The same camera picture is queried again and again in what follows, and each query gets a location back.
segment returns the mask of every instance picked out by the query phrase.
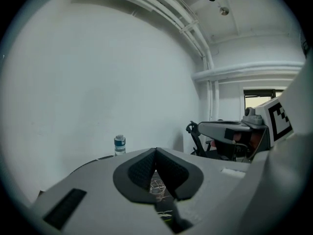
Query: ceiling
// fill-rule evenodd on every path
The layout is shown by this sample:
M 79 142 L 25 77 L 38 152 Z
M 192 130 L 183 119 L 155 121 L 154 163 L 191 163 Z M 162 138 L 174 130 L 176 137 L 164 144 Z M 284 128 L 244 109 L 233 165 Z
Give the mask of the ceiling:
M 300 27 L 282 0 L 184 0 L 197 15 L 210 43 L 230 39 L 286 35 L 299 37 Z M 220 14 L 220 8 L 229 14 Z

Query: window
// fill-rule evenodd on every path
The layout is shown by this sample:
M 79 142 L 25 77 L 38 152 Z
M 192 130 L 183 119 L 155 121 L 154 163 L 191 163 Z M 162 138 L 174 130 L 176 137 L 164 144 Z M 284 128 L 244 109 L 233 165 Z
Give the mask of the window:
M 272 98 L 278 97 L 283 93 L 283 90 L 249 90 L 244 91 L 245 94 L 245 109 L 247 107 L 259 106 Z

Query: plastic bottle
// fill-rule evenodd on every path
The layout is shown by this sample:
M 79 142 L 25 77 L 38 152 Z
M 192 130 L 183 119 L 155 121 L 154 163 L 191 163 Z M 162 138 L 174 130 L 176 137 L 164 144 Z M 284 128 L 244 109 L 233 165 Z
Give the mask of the plastic bottle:
M 115 145 L 115 155 L 122 155 L 126 153 L 126 138 L 123 135 L 117 135 L 114 138 L 114 145 Z

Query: water bottle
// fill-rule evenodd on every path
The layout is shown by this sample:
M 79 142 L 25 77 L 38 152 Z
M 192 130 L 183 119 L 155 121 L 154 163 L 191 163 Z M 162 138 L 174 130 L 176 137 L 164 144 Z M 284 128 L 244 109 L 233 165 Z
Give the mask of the water bottle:
M 114 139 L 114 145 L 115 145 L 115 155 L 121 155 L 126 153 L 126 139 L 123 135 L 117 135 Z

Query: white ceiling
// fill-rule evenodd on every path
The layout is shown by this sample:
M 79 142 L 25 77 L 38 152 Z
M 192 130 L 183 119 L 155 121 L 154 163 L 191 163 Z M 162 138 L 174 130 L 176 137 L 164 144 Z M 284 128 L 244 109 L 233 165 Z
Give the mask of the white ceiling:
M 238 37 L 286 35 L 298 37 L 300 28 L 282 0 L 184 0 L 198 16 L 211 43 Z M 223 16 L 221 7 L 230 12 Z

